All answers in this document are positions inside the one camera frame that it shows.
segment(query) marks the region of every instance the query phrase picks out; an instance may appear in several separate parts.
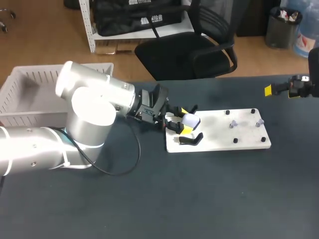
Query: white board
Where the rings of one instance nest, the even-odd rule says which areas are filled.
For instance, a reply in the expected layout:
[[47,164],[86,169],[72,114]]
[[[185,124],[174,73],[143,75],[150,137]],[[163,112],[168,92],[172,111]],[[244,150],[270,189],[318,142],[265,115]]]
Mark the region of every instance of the white board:
[[[180,144],[176,134],[170,129],[166,129],[166,148],[169,153],[178,152],[203,152],[203,151],[221,151],[221,150],[244,150],[244,149],[265,149],[270,148],[269,140],[265,125],[256,127],[256,123],[261,119],[260,113],[255,109],[229,110],[230,114],[226,115],[224,111],[197,111],[195,115],[200,117],[201,123],[192,134],[182,135],[189,138],[196,138],[199,133],[204,134],[204,138],[197,146]],[[181,118],[166,114],[168,121],[178,122]],[[229,128],[231,122],[235,120],[238,125]]]

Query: screw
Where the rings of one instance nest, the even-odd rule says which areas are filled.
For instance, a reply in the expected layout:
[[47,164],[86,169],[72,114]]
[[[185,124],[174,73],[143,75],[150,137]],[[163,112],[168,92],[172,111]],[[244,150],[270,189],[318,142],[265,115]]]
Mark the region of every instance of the screw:
[[264,124],[265,122],[262,120],[262,119],[260,119],[260,120],[258,120],[258,122],[256,123],[256,127],[260,127],[262,124]]
[[235,120],[233,120],[233,121],[230,123],[229,127],[230,127],[230,128],[233,128],[233,127],[235,127],[235,126],[237,126],[237,125],[238,125],[238,123],[237,123]]

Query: black cable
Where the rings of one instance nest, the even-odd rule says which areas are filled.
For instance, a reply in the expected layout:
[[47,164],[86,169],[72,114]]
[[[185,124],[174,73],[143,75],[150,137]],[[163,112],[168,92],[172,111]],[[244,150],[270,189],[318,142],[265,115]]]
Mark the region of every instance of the black cable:
[[123,175],[126,175],[126,174],[129,174],[131,173],[134,169],[136,169],[137,165],[139,164],[140,160],[141,160],[141,143],[140,143],[140,140],[139,138],[137,137],[136,133],[134,132],[133,130],[133,127],[128,123],[127,119],[125,120],[127,125],[130,127],[135,139],[136,139],[136,142],[138,144],[138,148],[139,148],[139,155],[138,155],[138,158],[134,164],[134,166],[132,168],[130,168],[129,170],[125,171],[125,172],[122,172],[122,173],[110,173],[110,172],[107,172],[105,170],[103,170],[102,168],[100,168],[99,166],[97,166],[86,154],[85,152],[83,152],[83,150],[78,146],[78,144],[74,141],[74,139],[69,136],[63,129],[60,129],[60,128],[56,128],[56,127],[49,127],[53,130],[56,130],[60,133],[62,133],[63,135],[65,135],[70,141],[71,143],[77,148],[77,150],[80,152],[80,154],[94,167],[96,168],[97,170],[99,170],[100,172],[102,173],[105,173],[107,175],[110,175],[110,176],[123,176]]

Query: dark tabletop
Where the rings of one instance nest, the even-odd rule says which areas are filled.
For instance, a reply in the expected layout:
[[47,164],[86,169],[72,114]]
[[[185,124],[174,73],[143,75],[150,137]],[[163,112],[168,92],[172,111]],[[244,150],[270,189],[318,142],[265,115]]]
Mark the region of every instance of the dark tabletop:
[[[161,82],[170,103],[259,109],[266,150],[170,154],[163,133],[134,128],[139,167],[10,175],[0,197],[3,239],[318,239],[319,99],[264,97],[288,76]],[[136,84],[152,90],[155,84]],[[98,164],[129,168],[137,145],[118,120]]]

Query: yellow tape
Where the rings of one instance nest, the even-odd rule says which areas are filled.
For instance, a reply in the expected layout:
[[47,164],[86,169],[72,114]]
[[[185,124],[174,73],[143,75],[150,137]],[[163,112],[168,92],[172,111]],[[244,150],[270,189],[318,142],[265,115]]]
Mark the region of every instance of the yellow tape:
[[192,133],[192,131],[193,131],[193,128],[184,125],[184,129],[180,134],[190,134],[190,133]]
[[188,112],[186,110],[184,110],[183,108],[181,108],[181,112],[184,114],[188,114]]
[[265,88],[265,96],[271,96],[271,85]]

